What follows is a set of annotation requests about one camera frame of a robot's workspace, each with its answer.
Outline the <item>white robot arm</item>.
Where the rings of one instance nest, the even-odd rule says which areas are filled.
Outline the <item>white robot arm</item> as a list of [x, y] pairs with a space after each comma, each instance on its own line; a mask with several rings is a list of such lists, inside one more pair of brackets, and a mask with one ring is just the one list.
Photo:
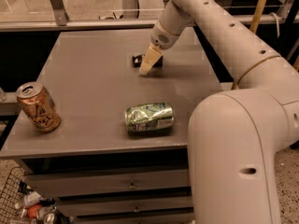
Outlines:
[[169, 0], [139, 69], [195, 23], [234, 79], [188, 126], [196, 224], [281, 224], [275, 155], [299, 140], [299, 72], [215, 0]]

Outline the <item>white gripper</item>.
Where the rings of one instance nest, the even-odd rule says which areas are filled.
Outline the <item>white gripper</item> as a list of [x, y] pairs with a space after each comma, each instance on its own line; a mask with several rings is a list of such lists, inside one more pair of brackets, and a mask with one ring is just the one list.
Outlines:
[[172, 35], [167, 32], [159, 21], [154, 25], [151, 34], [147, 52], [139, 67], [139, 73], [146, 75], [153, 65], [155, 65], [162, 57], [162, 49], [170, 49], [178, 40], [178, 35]]

